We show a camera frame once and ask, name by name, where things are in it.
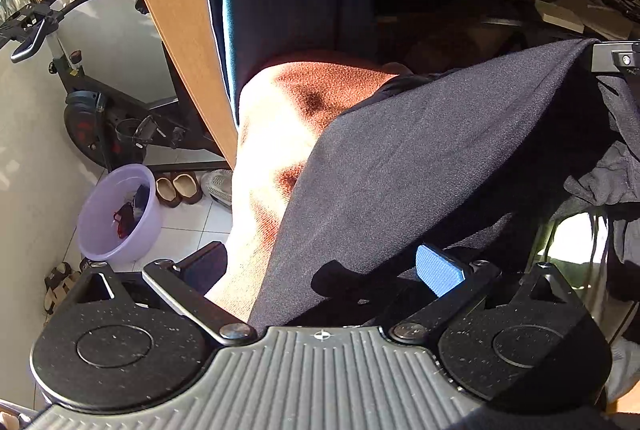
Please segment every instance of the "exercise bike frame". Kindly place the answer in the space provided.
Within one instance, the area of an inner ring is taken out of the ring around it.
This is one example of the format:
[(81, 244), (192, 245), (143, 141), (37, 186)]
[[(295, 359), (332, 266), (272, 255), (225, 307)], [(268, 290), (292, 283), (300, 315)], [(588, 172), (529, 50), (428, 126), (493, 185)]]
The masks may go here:
[[(101, 151), (108, 171), (113, 170), (114, 164), (111, 157), (111, 150), (106, 146), (107, 136), (105, 133), (105, 114), (108, 105), (122, 109), (127, 115), (143, 120), (151, 116), (158, 126), (158, 130), (150, 145), (160, 147), (171, 147), (173, 149), (200, 150), (206, 149), (209, 152), (222, 155), (218, 145), (210, 136), (206, 127), (202, 123), (200, 114), (197, 111), (190, 94), (182, 82), (177, 70), (169, 57), (164, 43), (162, 50), (167, 62), (169, 74), (174, 84), (175, 96), (156, 100), (146, 104), (134, 97), (127, 95), (107, 84), (100, 82), (84, 73), (81, 65), (74, 66), (69, 62), (62, 49), (58, 33), (53, 32), (47, 35), (47, 44), (52, 54), (52, 66), (55, 68), (62, 84), (66, 90), (67, 97), (77, 91), (89, 91), (97, 95), (96, 101), (96, 130), (100, 139)], [(174, 129), (184, 131), (184, 137), (175, 144), (172, 144), (172, 133)], [(226, 162), (211, 161), (200, 163), (177, 163), (171, 165), (151, 165), (152, 171), (169, 172), (173, 170), (210, 170), (217, 168), (228, 168)]]
[[(82, 68), (81, 52), (74, 52), (67, 56), (58, 38), (59, 23), (69, 11), (87, 1), (89, 0), (75, 0), (60, 11), (52, 10), (47, 3), (28, 4), (0, 26), (0, 37), (4, 40), (0, 46), (9, 39), (21, 42), (11, 55), (11, 61), (16, 64), (31, 57), (40, 49), (44, 40), (47, 41), (52, 53), (49, 72), (57, 74), (62, 81), (67, 93), (66, 103), (72, 104), (76, 100), (84, 100), (85, 105), (90, 104), (92, 107), (95, 103), (94, 131), (107, 171), (118, 166), (108, 145), (109, 136), (106, 132), (109, 121), (107, 112), (110, 108), (122, 111), (127, 118), (140, 120), (141, 126), (145, 121), (148, 123), (149, 130), (153, 130), (153, 133), (140, 142), (133, 139), (133, 144), (140, 149), (146, 145), (172, 149), (206, 149), (222, 156), (222, 151), (202, 121), (164, 43), (162, 50), (174, 85), (175, 96), (148, 104), (86, 75)], [(229, 166), (226, 161), (208, 161), (150, 165), (149, 168), (154, 172), (171, 172), (211, 170), (229, 168)]]

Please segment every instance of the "white wall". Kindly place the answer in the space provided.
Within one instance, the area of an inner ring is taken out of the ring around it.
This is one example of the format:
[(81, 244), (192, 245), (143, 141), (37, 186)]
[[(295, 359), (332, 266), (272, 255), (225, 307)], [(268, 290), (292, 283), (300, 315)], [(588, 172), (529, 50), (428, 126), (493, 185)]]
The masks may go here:
[(84, 71), (96, 80), (143, 102), (175, 94), (158, 31), (134, 0), (81, 4), (60, 22), (58, 36), (67, 53), (82, 50)]
[(60, 263), (102, 169), (71, 145), (65, 92), (46, 45), (20, 64), (0, 49), (0, 398), (33, 406), (31, 346), (42, 329), (44, 277)]

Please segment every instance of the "purple plastic basin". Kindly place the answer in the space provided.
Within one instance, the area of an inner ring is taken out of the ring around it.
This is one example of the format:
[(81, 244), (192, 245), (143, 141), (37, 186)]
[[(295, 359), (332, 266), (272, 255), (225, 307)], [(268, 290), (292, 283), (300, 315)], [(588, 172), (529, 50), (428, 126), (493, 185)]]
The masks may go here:
[[(120, 239), (113, 214), (142, 184), (149, 187), (145, 212), (131, 235)], [(85, 201), (78, 216), (78, 246), (91, 261), (132, 263), (151, 249), (161, 227), (154, 175), (144, 165), (125, 165), (101, 179)]]

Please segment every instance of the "exercise bike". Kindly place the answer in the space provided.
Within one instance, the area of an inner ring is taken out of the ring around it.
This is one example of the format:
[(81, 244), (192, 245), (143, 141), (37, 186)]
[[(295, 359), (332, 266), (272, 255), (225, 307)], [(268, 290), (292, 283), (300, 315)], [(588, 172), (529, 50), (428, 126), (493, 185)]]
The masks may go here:
[[(53, 55), (49, 73), (60, 77), (67, 92), (64, 122), (73, 144), (108, 171), (128, 163), (142, 163), (149, 145), (206, 149), (222, 155), (164, 44), (175, 96), (152, 103), (141, 102), (86, 75), (81, 51), (66, 55), (58, 38), (58, 25), (66, 14), (88, 1), (74, 0), (60, 11), (52, 10), (47, 3), (27, 4), (0, 26), (0, 48), (9, 40), (20, 42), (11, 55), (14, 64), (35, 55), (47, 40)], [(153, 171), (215, 168), (228, 166), (220, 161), (152, 166)]]

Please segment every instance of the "exercise bike flywheel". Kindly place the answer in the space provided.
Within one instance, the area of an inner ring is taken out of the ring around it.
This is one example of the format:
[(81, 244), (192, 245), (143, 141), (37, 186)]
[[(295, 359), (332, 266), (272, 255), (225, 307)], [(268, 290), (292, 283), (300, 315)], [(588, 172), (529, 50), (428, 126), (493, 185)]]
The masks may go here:
[[(95, 106), (82, 102), (67, 104), (64, 113), (65, 128), (69, 138), (78, 150), (92, 162), (106, 168), (100, 138), (95, 121)], [(117, 139), (115, 128), (110, 121), (104, 126), (110, 159), (115, 166), (142, 163), (146, 150), (138, 147), (124, 147)]]

